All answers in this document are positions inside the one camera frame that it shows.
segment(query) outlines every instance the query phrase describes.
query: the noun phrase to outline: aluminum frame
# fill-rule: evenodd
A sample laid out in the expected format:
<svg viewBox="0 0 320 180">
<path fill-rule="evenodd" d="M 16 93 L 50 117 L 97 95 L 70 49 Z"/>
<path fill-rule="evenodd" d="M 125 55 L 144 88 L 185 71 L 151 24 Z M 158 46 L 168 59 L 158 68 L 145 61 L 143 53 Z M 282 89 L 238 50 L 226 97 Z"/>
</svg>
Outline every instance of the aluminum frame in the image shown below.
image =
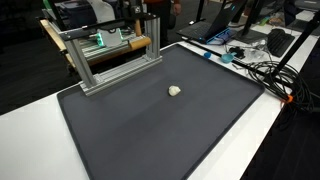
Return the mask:
<svg viewBox="0 0 320 180">
<path fill-rule="evenodd" d="M 145 34 L 151 39 L 151 44 L 146 47 L 146 54 L 117 68 L 95 75 L 92 74 L 88 65 L 88 61 L 91 59 L 86 58 L 79 40 L 71 37 L 66 38 L 66 35 L 70 35 L 68 33 L 70 31 L 59 32 L 82 79 L 79 84 L 87 96 L 98 93 L 162 61 L 162 57 L 160 56 L 160 18 L 151 14 L 148 15 L 153 18 L 145 21 Z M 119 47 L 110 48 L 110 53 L 123 50 L 124 48 L 129 48 L 128 42 L 121 44 Z"/>
</svg>

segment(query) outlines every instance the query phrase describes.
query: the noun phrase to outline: rubber mat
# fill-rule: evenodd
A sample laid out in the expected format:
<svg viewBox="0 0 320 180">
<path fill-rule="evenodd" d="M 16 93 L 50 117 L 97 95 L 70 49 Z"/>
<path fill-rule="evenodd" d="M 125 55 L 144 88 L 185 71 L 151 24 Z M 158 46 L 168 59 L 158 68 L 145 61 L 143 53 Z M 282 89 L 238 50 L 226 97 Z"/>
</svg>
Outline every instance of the rubber mat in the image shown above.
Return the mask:
<svg viewBox="0 0 320 180">
<path fill-rule="evenodd" d="M 91 97 L 58 100 L 89 177 L 185 179 L 263 86 L 175 45 L 163 62 Z M 182 90 L 168 95 L 171 85 Z"/>
</svg>

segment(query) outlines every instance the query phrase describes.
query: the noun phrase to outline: white table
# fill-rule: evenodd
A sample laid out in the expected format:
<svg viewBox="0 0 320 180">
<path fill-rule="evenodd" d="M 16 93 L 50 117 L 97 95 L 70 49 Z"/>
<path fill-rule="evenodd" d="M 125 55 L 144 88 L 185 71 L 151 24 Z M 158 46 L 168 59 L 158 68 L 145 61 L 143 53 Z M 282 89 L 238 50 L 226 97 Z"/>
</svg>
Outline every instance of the white table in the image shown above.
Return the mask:
<svg viewBox="0 0 320 180">
<path fill-rule="evenodd" d="M 269 33 L 271 26 L 253 29 Z M 300 70 L 317 38 L 310 36 L 289 64 Z M 200 50 L 185 42 L 182 46 L 199 54 Z M 219 53 L 224 47 L 206 46 Z M 236 70 L 231 63 L 222 64 Z M 57 93 L 0 116 L 0 179 L 4 180 L 87 180 L 88 175 L 74 145 Z M 280 112 L 280 101 L 263 93 L 226 133 L 189 179 L 238 180 Z"/>
</svg>

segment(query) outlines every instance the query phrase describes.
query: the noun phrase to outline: wire bundle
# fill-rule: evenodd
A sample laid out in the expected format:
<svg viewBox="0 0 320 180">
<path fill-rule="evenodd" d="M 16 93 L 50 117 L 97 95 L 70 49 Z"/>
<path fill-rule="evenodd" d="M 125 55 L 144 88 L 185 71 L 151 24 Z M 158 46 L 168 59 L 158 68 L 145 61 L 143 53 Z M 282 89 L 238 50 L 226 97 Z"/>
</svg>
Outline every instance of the wire bundle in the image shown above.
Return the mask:
<svg viewBox="0 0 320 180">
<path fill-rule="evenodd" d="M 285 65 L 281 71 L 277 71 L 278 62 L 264 61 L 248 64 L 256 71 L 248 71 L 251 78 L 262 83 L 270 92 L 279 97 L 290 108 L 312 112 L 314 104 L 308 85 L 299 75 L 299 72 L 290 65 Z M 257 70 L 263 71 L 265 76 L 257 74 Z"/>
</svg>

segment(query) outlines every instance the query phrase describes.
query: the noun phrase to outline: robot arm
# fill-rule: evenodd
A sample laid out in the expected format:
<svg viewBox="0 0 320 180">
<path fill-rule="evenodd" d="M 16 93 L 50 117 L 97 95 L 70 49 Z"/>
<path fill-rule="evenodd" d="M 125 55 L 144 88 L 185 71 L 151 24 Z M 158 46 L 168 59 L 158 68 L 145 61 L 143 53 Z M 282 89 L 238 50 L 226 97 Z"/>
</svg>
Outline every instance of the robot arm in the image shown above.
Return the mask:
<svg viewBox="0 0 320 180">
<path fill-rule="evenodd" d="M 87 0 L 93 8 L 98 23 L 115 20 L 112 6 L 102 0 Z M 122 43 L 120 29 L 111 31 L 98 29 L 99 46 L 113 47 Z"/>
</svg>

